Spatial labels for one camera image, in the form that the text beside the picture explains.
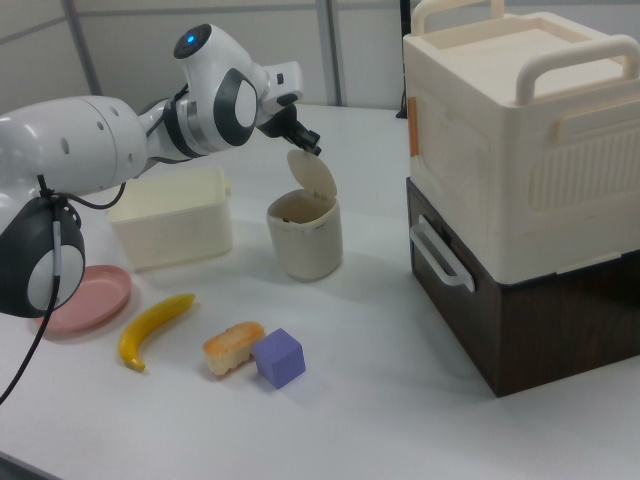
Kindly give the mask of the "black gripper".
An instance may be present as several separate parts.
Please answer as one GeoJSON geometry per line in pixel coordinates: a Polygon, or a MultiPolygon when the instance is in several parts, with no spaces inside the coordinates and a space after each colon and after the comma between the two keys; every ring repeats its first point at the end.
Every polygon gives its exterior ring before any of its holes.
{"type": "Polygon", "coordinates": [[[269,138],[283,138],[301,150],[319,156],[322,152],[319,146],[320,135],[307,129],[297,119],[297,107],[291,104],[264,124],[258,130],[269,138]]]}

